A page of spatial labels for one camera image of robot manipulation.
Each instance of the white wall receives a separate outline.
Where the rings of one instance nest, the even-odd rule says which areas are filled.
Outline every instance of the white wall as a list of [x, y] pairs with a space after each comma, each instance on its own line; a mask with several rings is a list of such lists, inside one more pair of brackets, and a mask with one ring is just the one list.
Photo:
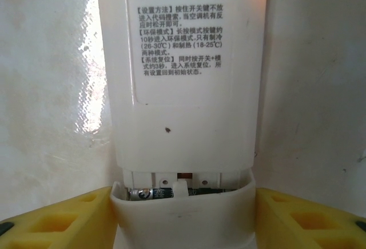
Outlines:
[[[120, 178], [97, 0], [0, 0], [0, 220]], [[366, 0], [269, 0], [254, 173], [366, 216]]]

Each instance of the yellow foam block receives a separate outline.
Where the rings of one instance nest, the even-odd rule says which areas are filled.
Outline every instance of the yellow foam block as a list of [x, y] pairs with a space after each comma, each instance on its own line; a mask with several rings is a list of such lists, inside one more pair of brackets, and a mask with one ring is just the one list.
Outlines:
[[113, 248], [117, 221], [110, 190], [105, 187], [0, 222], [2, 228], [14, 223], [0, 236], [0, 248]]
[[259, 188], [258, 249], [366, 249], [366, 219]]

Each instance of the battery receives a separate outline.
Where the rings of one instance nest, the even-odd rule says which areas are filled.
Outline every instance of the battery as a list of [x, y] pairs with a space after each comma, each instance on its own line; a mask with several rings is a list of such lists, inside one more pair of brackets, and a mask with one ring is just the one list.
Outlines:
[[[234, 191], [234, 189], [211, 189], [211, 188], [188, 188], [188, 195], [208, 195], [219, 194], [224, 192]], [[146, 188], [146, 189], [131, 189], [129, 191], [130, 200], [149, 200], [149, 199], [167, 199], [174, 197], [171, 188]]]

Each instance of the battery compartment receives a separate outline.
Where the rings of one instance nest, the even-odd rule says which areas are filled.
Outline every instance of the battery compartment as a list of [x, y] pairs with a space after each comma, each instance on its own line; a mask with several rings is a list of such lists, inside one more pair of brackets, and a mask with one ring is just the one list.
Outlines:
[[136, 202], [116, 182], [111, 200], [126, 242], [149, 249], [245, 247], [254, 237], [255, 199], [252, 172], [245, 173], [231, 192]]

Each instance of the white plastic casing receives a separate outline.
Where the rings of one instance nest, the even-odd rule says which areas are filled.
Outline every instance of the white plastic casing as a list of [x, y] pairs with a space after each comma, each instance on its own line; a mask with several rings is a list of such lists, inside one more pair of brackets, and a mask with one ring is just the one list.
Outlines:
[[[240, 248], [253, 234], [250, 168], [266, 0], [99, 2], [124, 172], [112, 200], [127, 240], [134, 248]], [[122, 196], [121, 187], [174, 187], [180, 172], [193, 173], [186, 180], [193, 188], [239, 190], [146, 202]], [[157, 220], [168, 247], [156, 240]]]

